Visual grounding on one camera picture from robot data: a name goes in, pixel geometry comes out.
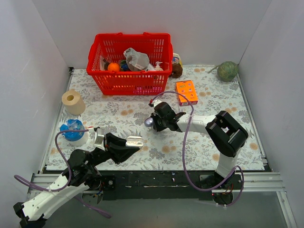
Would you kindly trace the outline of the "white earbud charging case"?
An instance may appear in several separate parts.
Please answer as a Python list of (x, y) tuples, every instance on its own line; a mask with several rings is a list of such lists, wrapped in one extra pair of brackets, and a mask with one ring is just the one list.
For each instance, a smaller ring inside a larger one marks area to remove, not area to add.
[(143, 147), (143, 138), (139, 136), (129, 136), (126, 138), (125, 145), (129, 147)]

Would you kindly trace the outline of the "lavender earbud charging case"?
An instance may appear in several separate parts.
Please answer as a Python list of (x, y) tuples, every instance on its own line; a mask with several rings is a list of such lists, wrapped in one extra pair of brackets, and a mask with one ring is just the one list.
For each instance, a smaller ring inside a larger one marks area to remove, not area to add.
[(144, 124), (145, 124), (145, 126), (147, 126), (147, 127), (153, 126), (153, 119), (152, 119), (151, 117), (147, 118), (147, 119), (144, 121)]

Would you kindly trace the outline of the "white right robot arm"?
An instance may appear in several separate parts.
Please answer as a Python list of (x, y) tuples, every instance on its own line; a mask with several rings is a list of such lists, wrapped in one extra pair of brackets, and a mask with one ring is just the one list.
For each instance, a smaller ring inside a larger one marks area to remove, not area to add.
[(154, 108), (150, 118), (153, 129), (157, 132), (169, 129), (172, 132), (208, 135), (220, 152), (219, 163), (215, 169), (215, 184), (221, 189), (231, 185), (232, 171), (248, 133), (228, 112), (220, 111), (209, 116), (176, 113), (168, 103), (160, 100), (150, 101), (149, 106)]

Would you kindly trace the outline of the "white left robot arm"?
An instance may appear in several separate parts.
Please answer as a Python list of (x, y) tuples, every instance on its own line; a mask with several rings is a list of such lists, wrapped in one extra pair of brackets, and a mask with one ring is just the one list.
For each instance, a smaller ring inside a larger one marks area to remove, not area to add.
[(95, 148), (93, 151), (74, 150), (67, 163), (69, 167), (47, 188), (38, 187), (37, 196), (26, 202), (18, 202), (13, 208), (21, 219), (23, 228), (41, 228), (47, 219), (62, 205), (86, 190), (102, 192), (113, 188), (112, 178), (103, 177), (96, 166), (112, 160), (120, 164), (139, 151), (139, 147)]

